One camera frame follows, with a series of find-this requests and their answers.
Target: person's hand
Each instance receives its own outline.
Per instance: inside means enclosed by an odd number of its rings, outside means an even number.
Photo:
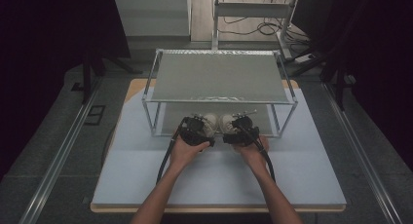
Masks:
[[[176,139],[175,145],[173,146],[172,152],[170,153],[169,166],[183,170],[192,162],[192,160],[194,160],[200,151],[206,149],[208,146],[208,141],[197,146],[191,146],[185,143],[179,135]]]
[[[264,149],[268,152],[269,145],[268,145],[267,137],[265,137],[264,135],[260,135],[259,139],[261,140],[261,143],[262,143],[262,146],[264,146]],[[252,142],[248,146],[244,146],[241,144],[238,144],[238,145],[235,144],[233,145],[233,147],[237,152],[241,153],[244,161],[254,173],[264,171],[264,170],[267,171],[267,167],[266,167],[267,162],[265,161],[261,153],[258,151],[258,147],[255,145],[255,143]]]

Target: finger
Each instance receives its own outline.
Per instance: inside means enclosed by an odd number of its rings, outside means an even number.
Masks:
[[[204,143],[201,143],[195,146],[194,148],[197,148],[197,150],[201,151],[201,150],[208,148],[208,146],[209,146],[209,141],[205,141]]]

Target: white table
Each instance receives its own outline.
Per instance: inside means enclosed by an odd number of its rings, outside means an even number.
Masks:
[[[300,89],[282,138],[270,138],[277,183],[297,211],[342,211],[346,200]],[[141,103],[127,96],[94,191],[94,212],[134,212],[155,186],[169,138],[153,137]],[[241,156],[216,138],[185,169],[166,212],[265,212],[265,200]]]

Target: forearm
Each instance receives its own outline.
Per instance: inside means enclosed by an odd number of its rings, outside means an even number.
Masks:
[[[159,183],[140,206],[133,217],[131,224],[152,224],[161,222],[173,185],[182,170],[183,168],[178,167],[169,167],[167,169]]]
[[[303,223],[266,169],[253,169],[274,223]]]

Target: wrist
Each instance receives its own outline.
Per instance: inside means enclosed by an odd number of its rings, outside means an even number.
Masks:
[[[168,171],[176,176],[178,176],[185,169],[184,165],[180,164],[170,164]]]
[[[270,176],[270,172],[268,172],[267,167],[265,165],[249,165],[251,168],[252,173],[255,177],[263,177],[263,176]]]

